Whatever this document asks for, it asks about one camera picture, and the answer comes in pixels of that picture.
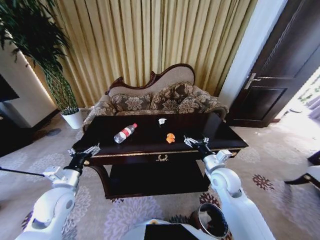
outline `water bottle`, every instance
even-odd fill
[[[129,137],[134,131],[135,129],[138,127],[138,125],[136,123],[127,126],[125,129],[123,129],[122,131],[118,132],[115,136],[114,136],[114,141],[117,144],[122,143],[127,137]]]

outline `door handle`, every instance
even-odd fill
[[[256,73],[252,73],[252,74],[251,74],[251,76],[250,76],[250,78],[249,78],[249,81],[246,83],[246,85],[245,85],[245,87],[244,87],[245,90],[249,89],[249,87],[250,87],[250,85],[251,85],[251,83],[252,83],[253,81],[260,81],[260,80],[261,80],[261,79],[255,79],[255,76],[256,76]]]

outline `television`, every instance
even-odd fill
[[[12,99],[18,99],[19,96],[7,83],[4,77],[0,74],[0,103]]]

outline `dark wooden door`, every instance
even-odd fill
[[[320,1],[289,0],[232,104],[227,122],[266,127],[319,66]]]

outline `white planter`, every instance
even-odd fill
[[[62,115],[64,120],[73,128],[73,129],[79,129],[82,126],[82,123],[84,122],[82,118],[81,111],[71,114],[71,115]]]

